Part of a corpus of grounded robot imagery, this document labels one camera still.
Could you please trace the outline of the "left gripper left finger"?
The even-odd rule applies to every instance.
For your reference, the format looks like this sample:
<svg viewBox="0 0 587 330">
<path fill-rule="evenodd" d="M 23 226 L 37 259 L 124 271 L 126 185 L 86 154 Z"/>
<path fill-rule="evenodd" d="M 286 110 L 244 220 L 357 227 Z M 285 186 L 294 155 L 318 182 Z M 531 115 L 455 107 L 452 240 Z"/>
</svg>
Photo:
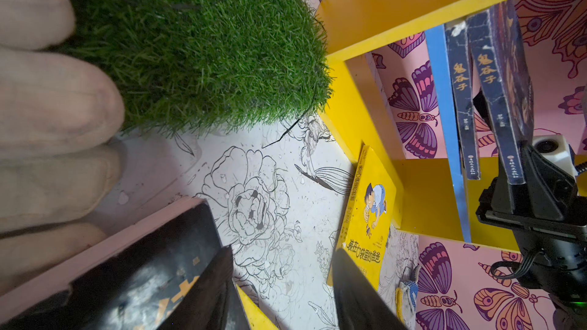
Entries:
<svg viewBox="0 0 587 330">
<path fill-rule="evenodd" d="M 225 329 L 232 283 L 232 247 L 222 247 L 159 329 Z"/>
</svg>

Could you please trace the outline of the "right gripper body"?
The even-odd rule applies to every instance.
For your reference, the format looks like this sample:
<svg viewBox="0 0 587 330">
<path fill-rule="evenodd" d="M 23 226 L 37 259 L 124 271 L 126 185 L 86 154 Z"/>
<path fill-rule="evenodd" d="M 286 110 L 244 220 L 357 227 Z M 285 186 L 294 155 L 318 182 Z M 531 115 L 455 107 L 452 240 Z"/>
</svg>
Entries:
<svg viewBox="0 0 587 330">
<path fill-rule="evenodd" d="M 561 134 L 535 137 L 561 141 L 570 153 L 576 179 L 585 173 L 586 165 L 574 163 L 574 154 Z M 543 220 L 504 213 L 504 167 L 479 197 L 477 219 L 489 226 L 513 232 L 521 252 L 519 262 L 502 260 L 492 264 L 490 274 L 500 280 L 517 280 L 528 289 L 541 289 L 550 294 L 556 305 L 567 312 L 586 310 L 586 198 L 577 197 L 564 220 Z"/>
</svg>

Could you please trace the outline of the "yellow cartoon cover book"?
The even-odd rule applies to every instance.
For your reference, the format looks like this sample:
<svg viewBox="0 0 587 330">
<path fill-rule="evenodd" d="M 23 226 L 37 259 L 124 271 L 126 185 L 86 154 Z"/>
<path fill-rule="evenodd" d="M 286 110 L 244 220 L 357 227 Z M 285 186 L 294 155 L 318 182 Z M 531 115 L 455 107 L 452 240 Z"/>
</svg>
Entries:
<svg viewBox="0 0 587 330">
<path fill-rule="evenodd" d="M 349 254 L 375 289 L 379 288 L 391 226 L 397 224 L 396 197 L 397 187 L 376 152 L 363 146 L 336 249 Z"/>
</svg>

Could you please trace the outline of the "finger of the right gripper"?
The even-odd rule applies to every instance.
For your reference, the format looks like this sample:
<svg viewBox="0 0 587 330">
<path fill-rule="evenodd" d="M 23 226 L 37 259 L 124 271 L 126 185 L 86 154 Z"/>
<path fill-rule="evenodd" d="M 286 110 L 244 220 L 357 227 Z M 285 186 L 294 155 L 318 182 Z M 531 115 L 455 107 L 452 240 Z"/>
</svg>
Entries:
<svg viewBox="0 0 587 330">
<path fill-rule="evenodd" d="M 504 148 L 504 213 L 564 220 L 577 197 L 576 172 L 561 141 L 509 141 Z"/>
</svg>

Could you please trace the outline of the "dark purple cover book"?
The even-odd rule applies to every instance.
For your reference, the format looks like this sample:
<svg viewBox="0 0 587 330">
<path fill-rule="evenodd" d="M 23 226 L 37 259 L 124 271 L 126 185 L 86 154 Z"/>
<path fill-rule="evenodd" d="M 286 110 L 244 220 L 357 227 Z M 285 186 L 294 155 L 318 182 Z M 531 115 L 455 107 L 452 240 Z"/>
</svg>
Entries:
<svg viewBox="0 0 587 330">
<path fill-rule="evenodd" d="M 448 22 L 444 34 L 464 174 L 467 180 L 479 180 L 481 171 L 475 137 L 472 61 L 466 20 Z"/>
</svg>

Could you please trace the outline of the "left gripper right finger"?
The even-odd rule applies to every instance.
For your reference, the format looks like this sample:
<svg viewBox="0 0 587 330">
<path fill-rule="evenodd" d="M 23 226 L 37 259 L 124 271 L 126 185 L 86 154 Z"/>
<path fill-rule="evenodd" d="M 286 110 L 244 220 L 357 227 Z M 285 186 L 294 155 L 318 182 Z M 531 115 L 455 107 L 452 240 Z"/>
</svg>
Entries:
<svg viewBox="0 0 587 330">
<path fill-rule="evenodd" d="M 343 249 L 333 255 L 332 275 L 340 329 L 407 329 Z"/>
</svg>

